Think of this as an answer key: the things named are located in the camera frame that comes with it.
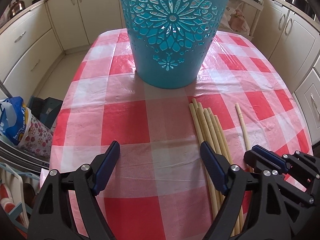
kettle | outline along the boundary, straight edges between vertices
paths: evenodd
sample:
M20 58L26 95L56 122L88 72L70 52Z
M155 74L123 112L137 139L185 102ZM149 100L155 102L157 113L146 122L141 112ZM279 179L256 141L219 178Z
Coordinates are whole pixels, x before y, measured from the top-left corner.
M24 1L22 0L15 0L15 2L12 5L11 5L11 2L9 4L10 9L8 12L8 20L12 19L19 12L23 11L26 8Z

table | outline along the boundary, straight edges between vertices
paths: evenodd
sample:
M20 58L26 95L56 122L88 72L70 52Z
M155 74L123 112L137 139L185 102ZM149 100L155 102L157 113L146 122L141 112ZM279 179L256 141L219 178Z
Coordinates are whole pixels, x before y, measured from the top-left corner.
M135 74L125 29L103 33L64 99L50 168L73 171L104 153L113 140L120 143L121 157L97 196L117 240L200 240L211 225L206 177L188 107L193 97L218 115L233 161L244 169L236 102L252 145L279 155L295 150L311 154L308 128L286 85L242 36L217 32L197 80L164 90ZM86 234L76 197L70 198L78 230ZM243 208L248 210L246 196Z

blue plastic basket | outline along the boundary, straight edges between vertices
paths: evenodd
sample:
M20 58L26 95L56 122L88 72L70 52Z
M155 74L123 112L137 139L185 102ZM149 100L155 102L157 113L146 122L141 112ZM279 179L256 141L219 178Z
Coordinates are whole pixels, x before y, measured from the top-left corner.
M121 0L138 75L187 86L199 72L228 0Z

white drawer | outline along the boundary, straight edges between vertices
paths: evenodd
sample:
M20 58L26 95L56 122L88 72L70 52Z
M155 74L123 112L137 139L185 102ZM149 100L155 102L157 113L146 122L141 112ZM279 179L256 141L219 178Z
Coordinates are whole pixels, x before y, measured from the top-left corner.
M17 62L4 81L5 87L12 96L22 97L27 104L44 74L61 53L62 50L51 29Z
M306 118L312 144L320 141L320 78L314 69L295 94Z
M20 57L51 29L44 4L27 12L0 34L0 80L3 81Z

white cabinet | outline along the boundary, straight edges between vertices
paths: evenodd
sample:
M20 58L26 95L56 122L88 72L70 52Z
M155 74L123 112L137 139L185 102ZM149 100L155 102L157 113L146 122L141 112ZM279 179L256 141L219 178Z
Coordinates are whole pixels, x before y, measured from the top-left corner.
M32 44L50 29L45 5L41 4L14 21L0 34L1 81Z
M263 0L264 8L260 15L252 43L269 59L274 51L289 17L289 9L273 0Z
M320 78L314 69L295 92L306 118L312 144L320 141Z
M57 38L51 29L16 63L4 80L4 86L12 96L20 96L28 103L44 74L61 53Z
M48 0L54 28L64 50L88 45L78 0Z
M285 29L269 61L293 93L313 67L319 50L319 32L290 11Z
M89 43L106 31L121 29L119 0L78 0Z

